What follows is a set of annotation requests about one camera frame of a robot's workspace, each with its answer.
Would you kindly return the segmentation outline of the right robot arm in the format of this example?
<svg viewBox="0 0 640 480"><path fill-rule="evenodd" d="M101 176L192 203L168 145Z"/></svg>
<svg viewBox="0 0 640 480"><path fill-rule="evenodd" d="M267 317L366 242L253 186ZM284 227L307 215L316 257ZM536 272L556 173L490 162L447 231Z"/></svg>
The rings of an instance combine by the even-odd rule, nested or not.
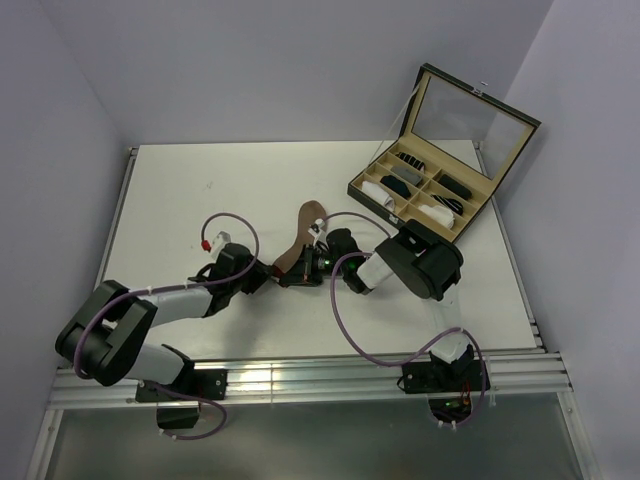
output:
<svg viewBox="0 0 640 480"><path fill-rule="evenodd" d="M411 220L380 243L363 252L348 228L330 231L323 241L294 249L299 254L288 271L276 273L282 287L316 287L326 279L343 280L348 288L367 295L386 280L397 278L433 310L440 338L429 350L435 383L452 390L462 383L474 361L473 342L454 329L460 322L457 285L463 256L439 234Z"/></svg>

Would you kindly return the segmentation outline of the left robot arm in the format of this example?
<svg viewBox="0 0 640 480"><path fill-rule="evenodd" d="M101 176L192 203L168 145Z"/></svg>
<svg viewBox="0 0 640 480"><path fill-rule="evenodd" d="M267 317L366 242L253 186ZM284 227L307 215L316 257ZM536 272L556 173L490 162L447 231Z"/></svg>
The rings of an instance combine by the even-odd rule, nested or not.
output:
<svg viewBox="0 0 640 480"><path fill-rule="evenodd" d="M215 262L184 284L131 291L104 281L59 333L55 351L103 386L122 379L150 381L170 398L183 399L195 386L194 362L173 347L147 343L151 328L212 317L236 294L255 293L271 273L248 248L228 243Z"/></svg>

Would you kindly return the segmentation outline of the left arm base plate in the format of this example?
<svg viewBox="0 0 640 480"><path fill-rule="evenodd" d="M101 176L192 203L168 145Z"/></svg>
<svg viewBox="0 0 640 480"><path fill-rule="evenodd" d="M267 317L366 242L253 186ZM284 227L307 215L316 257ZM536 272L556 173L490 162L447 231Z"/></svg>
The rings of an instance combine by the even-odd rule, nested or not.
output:
<svg viewBox="0 0 640 480"><path fill-rule="evenodd" d="M149 381L138 386L135 401L138 403L166 403L173 401L217 401L226 395L227 369L197 369L183 375L172 384L160 389Z"/></svg>

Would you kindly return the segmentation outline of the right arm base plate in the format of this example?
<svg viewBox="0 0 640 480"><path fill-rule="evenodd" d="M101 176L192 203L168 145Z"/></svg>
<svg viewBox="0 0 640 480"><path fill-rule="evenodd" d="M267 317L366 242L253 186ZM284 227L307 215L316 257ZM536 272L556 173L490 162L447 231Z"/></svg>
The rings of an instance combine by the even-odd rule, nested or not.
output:
<svg viewBox="0 0 640 480"><path fill-rule="evenodd" d="M401 367L397 386L406 394L480 392L484 375L479 360L473 360L462 372L437 362L412 362Z"/></svg>

